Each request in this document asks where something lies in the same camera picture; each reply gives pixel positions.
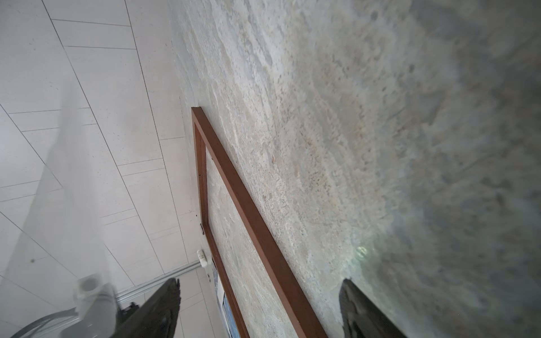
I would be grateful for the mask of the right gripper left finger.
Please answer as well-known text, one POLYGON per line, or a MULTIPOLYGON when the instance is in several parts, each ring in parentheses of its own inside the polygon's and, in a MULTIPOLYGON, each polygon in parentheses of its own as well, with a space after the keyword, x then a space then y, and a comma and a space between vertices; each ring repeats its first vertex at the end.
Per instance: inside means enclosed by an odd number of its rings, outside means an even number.
POLYGON ((176 333, 180 312, 180 280, 168 279, 111 337, 167 337, 176 333))

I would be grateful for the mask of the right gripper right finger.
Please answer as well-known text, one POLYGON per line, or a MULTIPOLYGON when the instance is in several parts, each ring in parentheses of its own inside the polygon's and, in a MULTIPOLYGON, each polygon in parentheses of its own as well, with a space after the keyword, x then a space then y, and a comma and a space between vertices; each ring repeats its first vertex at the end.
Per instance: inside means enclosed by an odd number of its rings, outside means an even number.
POLYGON ((407 337, 350 279, 342 281, 339 303, 344 337, 407 337))

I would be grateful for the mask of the brown wooden picture frame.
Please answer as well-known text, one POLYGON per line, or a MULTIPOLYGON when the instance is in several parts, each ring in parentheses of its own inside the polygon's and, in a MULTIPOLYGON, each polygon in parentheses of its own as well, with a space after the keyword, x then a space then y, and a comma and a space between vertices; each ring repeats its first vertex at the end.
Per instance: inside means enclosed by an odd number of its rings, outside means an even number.
POLYGON ((327 334, 311 307, 310 302, 303 293, 290 266, 282 255, 256 204, 201 107, 192 108, 192 122, 194 128, 201 229, 204 231, 211 253, 214 256, 218 274, 222 278, 224 290, 229 297, 233 316, 237 321, 241 336, 248 337, 249 333, 209 225, 207 152, 210 153, 227 187, 229 195, 235 204, 259 258, 262 260, 273 287, 277 291, 278 297, 285 308, 297 336, 326 337, 327 334))

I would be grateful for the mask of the blue poster photo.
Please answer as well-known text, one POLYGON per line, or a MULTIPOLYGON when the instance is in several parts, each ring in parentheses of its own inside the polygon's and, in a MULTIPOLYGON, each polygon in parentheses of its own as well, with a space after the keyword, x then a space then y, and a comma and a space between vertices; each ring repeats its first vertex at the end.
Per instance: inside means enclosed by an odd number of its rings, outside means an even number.
POLYGON ((225 330, 229 337, 241 338, 238 326, 232 313, 230 303, 228 301, 228 297, 223 288, 215 263, 213 263, 213 279, 217 296, 217 304, 221 312, 223 323, 225 325, 225 330))

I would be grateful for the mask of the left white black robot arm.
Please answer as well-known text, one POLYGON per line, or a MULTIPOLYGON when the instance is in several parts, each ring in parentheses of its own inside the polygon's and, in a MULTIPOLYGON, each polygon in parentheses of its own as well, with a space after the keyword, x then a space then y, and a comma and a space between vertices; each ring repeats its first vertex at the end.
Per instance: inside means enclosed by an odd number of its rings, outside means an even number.
POLYGON ((100 274, 77 281, 75 307, 46 315, 31 322, 12 337, 112 337, 138 309, 135 302, 121 305, 115 287, 100 274))

